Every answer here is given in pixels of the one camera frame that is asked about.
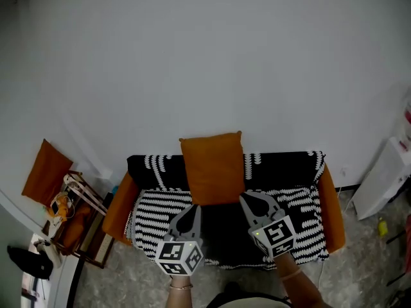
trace gray floor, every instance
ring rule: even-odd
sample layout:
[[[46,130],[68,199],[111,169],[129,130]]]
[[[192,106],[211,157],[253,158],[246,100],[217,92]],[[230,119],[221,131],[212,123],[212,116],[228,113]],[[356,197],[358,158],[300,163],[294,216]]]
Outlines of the gray floor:
[[[351,192],[340,195],[345,208]],[[387,299],[399,287],[411,286],[404,277],[390,287],[388,280],[402,273],[404,268],[405,238],[388,246],[378,237],[378,218],[389,226],[389,235],[396,235],[405,224],[411,208],[405,196],[387,205],[380,214],[365,221],[357,221],[350,206],[344,215],[346,246],[333,253],[324,263],[320,291],[333,307],[385,307]],[[318,284],[321,262],[302,266],[303,271]],[[275,271],[240,269],[220,270],[206,266],[192,277],[193,307],[206,307],[228,281],[237,281],[246,291],[284,296]],[[82,271],[75,307],[164,307],[170,278],[152,264],[142,251],[116,242],[105,269],[85,264]]]

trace orange cushion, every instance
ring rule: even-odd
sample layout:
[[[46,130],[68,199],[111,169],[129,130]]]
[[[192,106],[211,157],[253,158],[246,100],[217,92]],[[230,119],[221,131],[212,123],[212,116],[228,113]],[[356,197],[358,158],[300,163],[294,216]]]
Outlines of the orange cushion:
[[[124,229],[138,194],[139,188],[127,172],[103,221],[102,229],[105,233],[128,245],[131,245],[131,242],[124,235]]]
[[[241,131],[180,142],[193,204],[239,202],[245,191]]]
[[[329,253],[333,253],[345,245],[345,232],[340,203],[327,165],[320,177],[318,188],[326,248]]]
[[[63,245],[67,249],[72,249],[72,246],[83,234],[84,225],[90,212],[91,208],[87,203],[80,203],[75,210],[73,218],[66,221],[67,225],[64,230]]]
[[[72,164],[44,139],[21,194],[48,207],[60,192],[63,177]]]

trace small box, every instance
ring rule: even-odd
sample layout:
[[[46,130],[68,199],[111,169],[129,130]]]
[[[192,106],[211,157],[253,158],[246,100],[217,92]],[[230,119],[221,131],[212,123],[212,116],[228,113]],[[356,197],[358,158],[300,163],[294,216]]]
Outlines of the small box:
[[[155,263],[167,275],[191,276],[204,255],[196,241],[159,242]]]
[[[251,232],[255,244],[270,258],[277,257],[295,246],[296,233],[289,216]]]

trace white appliance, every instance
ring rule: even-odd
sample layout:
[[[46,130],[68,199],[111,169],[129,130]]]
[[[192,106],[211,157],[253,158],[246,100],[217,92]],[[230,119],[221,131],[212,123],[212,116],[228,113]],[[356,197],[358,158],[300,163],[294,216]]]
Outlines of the white appliance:
[[[393,197],[411,175],[411,152],[391,137],[360,188],[353,196],[358,220],[378,211]]]

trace wrist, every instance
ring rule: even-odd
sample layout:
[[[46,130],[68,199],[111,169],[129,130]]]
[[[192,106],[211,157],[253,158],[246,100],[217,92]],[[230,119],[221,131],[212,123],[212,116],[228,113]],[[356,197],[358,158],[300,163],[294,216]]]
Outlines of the wrist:
[[[282,255],[278,255],[277,257],[275,257],[274,262],[276,265],[287,263],[287,262],[294,262],[294,258],[290,254],[290,252],[286,252],[286,253],[283,253]]]
[[[175,287],[185,287],[191,285],[189,276],[173,276],[171,285]]]

